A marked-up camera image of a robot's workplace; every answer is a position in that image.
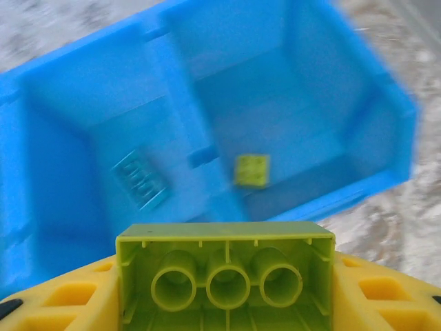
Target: green toy brick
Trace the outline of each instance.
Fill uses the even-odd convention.
[[[236,160],[236,185],[264,188],[268,184],[269,157],[240,155]]]
[[[334,235],[312,222],[133,225],[123,331],[328,331]]]

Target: black part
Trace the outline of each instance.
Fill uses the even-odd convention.
[[[23,305],[23,300],[21,299],[12,299],[0,303],[0,321],[21,305]]]

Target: yellow plastic toy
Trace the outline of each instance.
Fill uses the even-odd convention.
[[[213,243],[226,245],[227,242],[241,243],[247,245],[249,242],[249,250],[237,250],[240,245],[234,248],[235,245],[229,246],[234,248],[234,252],[241,252],[239,255],[243,261],[246,261],[247,254],[254,253],[258,250],[259,245],[262,248],[271,246],[270,242],[283,247],[283,241],[291,241],[291,245],[287,247],[293,248],[295,245],[309,245],[309,253],[312,259],[323,253],[322,244],[316,245],[317,252],[314,252],[314,240],[322,240],[321,243],[327,242],[326,238],[333,238],[329,236],[326,230],[319,230],[311,225],[306,225],[303,233],[297,233],[297,237],[292,237],[291,232],[294,228],[289,228],[288,223],[248,223],[254,225],[250,228],[242,228],[241,233],[237,232],[239,225],[235,223],[218,223],[214,225],[200,225],[205,227],[201,231],[205,232],[204,240],[196,241],[197,249],[201,249],[201,255],[196,255],[197,261],[208,256],[205,253],[209,252],[209,246]],[[268,237],[259,229],[260,224],[273,225],[277,230],[270,232]],[[122,330],[123,322],[127,320],[127,310],[123,309],[122,299],[119,297],[119,272],[124,272],[129,265],[139,265],[140,269],[133,269],[133,273],[126,275],[129,278],[137,278],[138,283],[144,282],[140,278],[148,268],[152,268],[151,273],[159,277],[164,275],[164,268],[172,269],[169,271],[176,271],[174,262],[167,264],[159,262],[157,265],[144,265],[143,261],[163,261],[163,252],[170,250],[174,252],[175,248],[183,248],[184,245],[193,245],[195,238],[200,237],[201,232],[192,233],[193,227],[187,227],[189,224],[180,225],[176,228],[173,225],[145,225],[142,227],[142,233],[136,235],[133,231],[138,232],[140,228],[132,228],[124,232],[119,239],[119,259],[121,265],[117,266],[116,257],[109,257],[107,259],[92,263],[78,270],[64,274],[51,281],[38,285],[29,290],[16,293],[11,297],[2,301],[5,303],[9,300],[20,299],[23,304],[17,309],[11,311],[7,316],[0,320],[1,331],[117,331]],[[271,236],[285,226],[286,237],[274,238]],[[156,250],[155,243],[158,244],[160,250]],[[302,254],[304,250],[292,249],[292,254]],[[148,258],[151,253],[155,253],[155,257]],[[312,289],[313,282],[308,282],[308,270],[301,268],[300,265],[294,266],[299,270],[303,283],[303,290]],[[251,275],[249,268],[245,266],[245,273]],[[196,284],[198,284],[198,277],[203,275],[203,272],[196,273]],[[179,283],[179,274],[170,274],[169,276],[176,276],[174,284]],[[145,289],[151,290],[152,283],[145,280]],[[130,287],[130,284],[121,287],[122,292],[125,292],[125,286]],[[334,331],[437,331],[441,330],[441,289],[401,274],[395,270],[376,265],[364,261],[362,259],[345,255],[336,252],[334,254],[334,265],[332,266],[332,327]],[[168,293],[170,298],[176,297],[173,292]],[[139,296],[133,296],[136,300],[141,298],[142,292]],[[139,302],[136,307],[140,311],[143,309],[143,302]],[[241,307],[231,310],[233,312],[230,317],[236,316],[229,320],[229,323],[224,323],[223,328],[210,328],[210,325],[217,325],[217,323],[225,319],[225,314],[214,314],[209,316],[205,314],[204,310],[199,310],[198,323],[193,323],[194,314],[188,314],[187,309],[190,309],[192,303],[187,308],[178,312],[166,312],[158,307],[151,314],[139,315],[138,321],[135,324],[126,323],[124,330],[145,330],[145,331],[211,331],[211,330],[225,330],[225,331],[270,331],[270,330],[293,330],[293,331],[321,331],[326,329],[326,325],[317,326],[314,322],[302,319],[301,315],[297,315],[298,322],[291,324],[284,324],[286,321],[289,308],[270,308],[269,305],[263,306],[263,310],[259,310],[258,306],[253,306],[250,302],[245,302]],[[258,311],[260,314],[236,314],[235,310],[242,310],[243,312]],[[172,323],[169,319],[164,317],[173,317]]]
[[[268,184],[269,157],[240,155],[236,160],[236,185],[264,188]]]

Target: blue plastic bin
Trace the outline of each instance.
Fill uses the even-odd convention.
[[[132,223],[321,219],[409,178],[417,109],[324,0],[168,1],[0,76],[3,296]],[[119,180],[139,155],[167,196]],[[264,190],[233,184],[270,156]]]

